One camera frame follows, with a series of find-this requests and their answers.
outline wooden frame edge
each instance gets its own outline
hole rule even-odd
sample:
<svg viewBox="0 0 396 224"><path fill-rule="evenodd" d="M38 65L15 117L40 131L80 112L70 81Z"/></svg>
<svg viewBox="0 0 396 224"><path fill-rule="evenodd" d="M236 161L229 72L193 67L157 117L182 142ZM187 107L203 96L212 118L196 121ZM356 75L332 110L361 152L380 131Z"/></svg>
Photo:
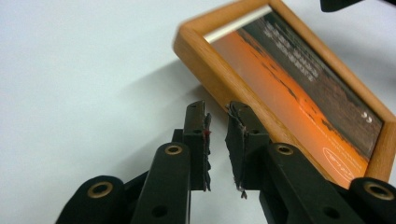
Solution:
<svg viewBox="0 0 396 224"><path fill-rule="evenodd" d="M187 21L179 27L174 44L175 53L197 76L220 105L223 105L225 108L225 105L231 100L249 104L257 114L260 114L259 118L262 124L268 129L274 141L283 141L297 146L324 176L332 180L321 165L310 157L305 147L294 135L285 132L287 128L284 124L261 102L251 88L234 72L230 65L221 59L203 38L204 35L216 28L241 17L257 7L265 5L269 5L274 11L280 14L319 57L345 81L350 89L356 92L368 106L375 108L375 113L383 120L384 125L373 152L373 157L370 159L366 169L365 176L389 181L396 146L395 116L282 2L277 0L245 0L231 3L191 21ZM222 77L217 76L217 74L229 75Z"/></svg>

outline metal screw hole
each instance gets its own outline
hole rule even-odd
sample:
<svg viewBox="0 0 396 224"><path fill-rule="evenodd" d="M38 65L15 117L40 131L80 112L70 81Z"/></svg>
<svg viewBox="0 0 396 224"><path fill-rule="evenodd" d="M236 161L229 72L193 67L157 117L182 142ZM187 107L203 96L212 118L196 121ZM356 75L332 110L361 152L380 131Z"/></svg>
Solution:
<svg viewBox="0 0 396 224"><path fill-rule="evenodd" d="M371 181L364 184L364 189L369 194L381 200L391 201L395 198L394 194L389 189Z"/></svg>
<svg viewBox="0 0 396 224"><path fill-rule="evenodd" d="M291 155L293 154L293 149L289 148L289 147L278 147L276 149L279 153L283 154L283 155Z"/></svg>
<svg viewBox="0 0 396 224"><path fill-rule="evenodd" d="M92 185L87 194L90 198L98 199L107 196L111 190L113 190L113 185L110 182L102 181Z"/></svg>
<svg viewBox="0 0 396 224"><path fill-rule="evenodd" d="M168 155L177 155L180 152L183 151L183 148L179 147L179 146L169 146L165 149L165 153Z"/></svg>

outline photograph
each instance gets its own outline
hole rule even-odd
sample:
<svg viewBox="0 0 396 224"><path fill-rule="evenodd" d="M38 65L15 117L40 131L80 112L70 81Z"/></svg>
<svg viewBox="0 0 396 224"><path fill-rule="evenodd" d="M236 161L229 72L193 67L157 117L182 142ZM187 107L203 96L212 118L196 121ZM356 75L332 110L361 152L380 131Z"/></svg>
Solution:
<svg viewBox="0 0 396 224"><path fill-rule="evenodd" d="M364 176L382 120L280 16L211 45L339 185Z"/></svg>

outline white background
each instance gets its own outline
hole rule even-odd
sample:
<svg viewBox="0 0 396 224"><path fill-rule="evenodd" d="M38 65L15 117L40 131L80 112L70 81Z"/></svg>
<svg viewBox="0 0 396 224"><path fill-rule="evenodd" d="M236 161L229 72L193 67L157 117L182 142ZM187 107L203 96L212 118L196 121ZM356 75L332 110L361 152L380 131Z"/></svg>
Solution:
<svg viewBox="0 0 396 224"><path fill-rule="evenodd" d="M235 190L225 113L172 51L182 21L227 2L0 1L0 223L53 223L86 180L147 171L202 99L213 190L192 194L191 223L265 222ZM396 7L285 2L395 114Z"/></svg>

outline picture frame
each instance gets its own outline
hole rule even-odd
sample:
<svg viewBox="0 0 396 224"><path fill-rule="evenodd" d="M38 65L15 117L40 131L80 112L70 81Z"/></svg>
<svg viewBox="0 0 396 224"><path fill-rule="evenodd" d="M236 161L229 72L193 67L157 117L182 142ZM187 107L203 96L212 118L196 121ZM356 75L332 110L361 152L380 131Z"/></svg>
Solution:
<svg viewBox="0 0 396 224"><path fill-rule="evenodd" d="M273 142L298 147L327 179L389 181L395 116L281 1L242 0L186 21L174 51L223 108L250 105Z"/></svg>

